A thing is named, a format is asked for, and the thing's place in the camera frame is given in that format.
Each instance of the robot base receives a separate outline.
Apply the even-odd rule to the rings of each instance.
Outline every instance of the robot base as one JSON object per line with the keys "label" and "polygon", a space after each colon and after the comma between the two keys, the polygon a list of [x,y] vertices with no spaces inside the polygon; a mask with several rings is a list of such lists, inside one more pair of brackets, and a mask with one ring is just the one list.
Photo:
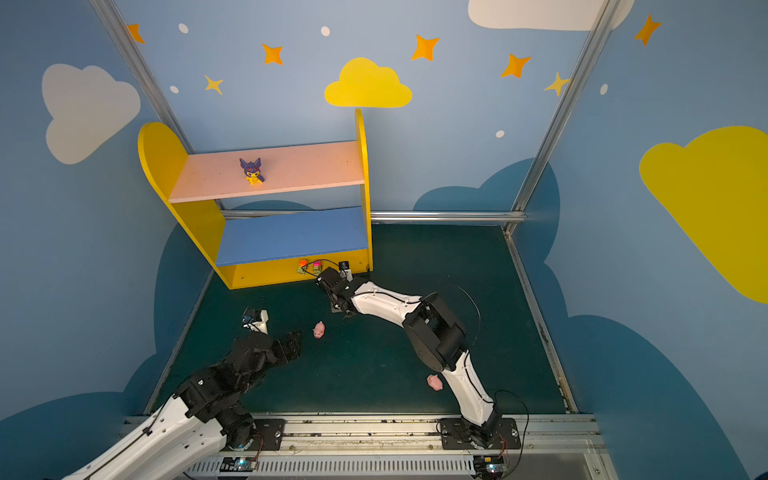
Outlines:
{"label": "robot base", "polygon": [[443,450],[486,450],[500,449],[502,439],[507,441],[507,449],[522,448],[520,433],[515,419],[502,418],[490,438],[485,438],[476,425],[464,419],[440,419],[437,424],[440,431]]}

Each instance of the toy figure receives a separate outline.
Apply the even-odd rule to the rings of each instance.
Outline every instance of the toy figure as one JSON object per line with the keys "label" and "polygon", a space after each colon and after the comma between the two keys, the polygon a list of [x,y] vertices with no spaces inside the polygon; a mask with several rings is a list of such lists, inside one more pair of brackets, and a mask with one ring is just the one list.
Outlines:
{"label": "toy figure", "polygon": [[240,159],[240,166],[245,171],[245,176],[251,185],[256,182],[261,183],[264,181],[264,177],[261,174],[261,159],[257,158],[256,161],[246,162],[242,158]]}

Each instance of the yellow star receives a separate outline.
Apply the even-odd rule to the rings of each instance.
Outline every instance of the yellow star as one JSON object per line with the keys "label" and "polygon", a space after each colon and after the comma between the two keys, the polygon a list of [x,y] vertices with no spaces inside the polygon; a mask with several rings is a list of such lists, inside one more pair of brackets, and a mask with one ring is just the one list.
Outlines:
{"label": "yellow star", "polygon": [[131,33],[131,37],[134,38],[135,41],[139,43],[144,43],[144,39],[139,35],[139,24],[135,23],[133,25],[126,25],[128,27],[128,31]]}
{"label": "yellow star", "polygon": [[507,75],[514,75],[515,77],[520,78],[520,75],[523,74],[523,67],[530,59],[531,57],[517,58],[514,55],[509,55],[509,65],[507,65],[507,69],[502,73],[502,78]]}
{"label": "yellow star", "polygon": [[566,78],[565,80],[560,78],[560,72],[558,72],[555,75],[554,83],[552,85],[546,87],[544,90],[545,91],[547,91],[547,90],[554,90],[554,91],[556,91],[558,93],[558,97],[559,97],[560,96],[560,90],[563,88],[563,85],[567,84],[569,81],[571,81],[570,78]]}
{"label": "yellow star", "polygon": [[219,84],[223,80],[213,81],[210,78],[208,78],[208,75],[205,76],[205,79],[208,80],[208,86],[205,87],[205,89],[206,90],[215,90],[215,91],[219,92],[219,95],[221,95],[221,90],[219,90]]}
{"label": "yellow star", "polygon": [[425,40],[424,38],[421,38],[417,35],[416,51],[413,52],[413,58],[411,58],[411,60],[416,60],[417,58],[426,58],[427,60],[432,61],[432,49],[435,47],[435,44],[437,44],[438,40],[439,38]]}
{"label": "yellow star", "polygon": [[283,61],[280,60],[280,50],[283,50],[283,47],[267,47],[265,44],[261,44],[262,47],[264,47],[264,51],[266,52],[266,58],[264,58],[264,64],[268,63],[277,63],[278,65],[282,65]]}
{"label": "yellow star", "polygon": [[645,21],[643,29],[634,36],[635,40],[642,40],[643,46],[648,45],[648,39],[659,26],[661,26],[661,22],[654,22],[650,15],[648,15],[648,20]]}

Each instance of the pink toy pig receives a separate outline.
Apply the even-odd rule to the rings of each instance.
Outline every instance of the pink toy pig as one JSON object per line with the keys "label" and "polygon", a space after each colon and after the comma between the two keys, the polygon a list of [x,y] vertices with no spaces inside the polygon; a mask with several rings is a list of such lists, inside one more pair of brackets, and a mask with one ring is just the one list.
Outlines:
{"label": "pink toy pig", "polygon": [[323,336],[326,332],[326,325],[323,322],[318,322],[317,325],[315,325],[315,329],[313,330],[315,333],[315,338],[318,339],[321,336]]}
{"label": "pink toy pig", "polygon": [[431,386],[435,391],[442,390],[442,380],[437,375],[428,376],[427,385]]}

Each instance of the pink shelf board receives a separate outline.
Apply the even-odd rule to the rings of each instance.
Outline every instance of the pink shelf board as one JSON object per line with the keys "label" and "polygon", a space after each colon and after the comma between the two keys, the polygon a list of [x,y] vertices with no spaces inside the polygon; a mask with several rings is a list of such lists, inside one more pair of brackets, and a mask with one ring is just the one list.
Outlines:
{"label": "pink shelf board", "polygon": [[[264,183],[240,167],[261,158]],[[168,200],[172,204],[364,184],[356,141],[190,155]]]}

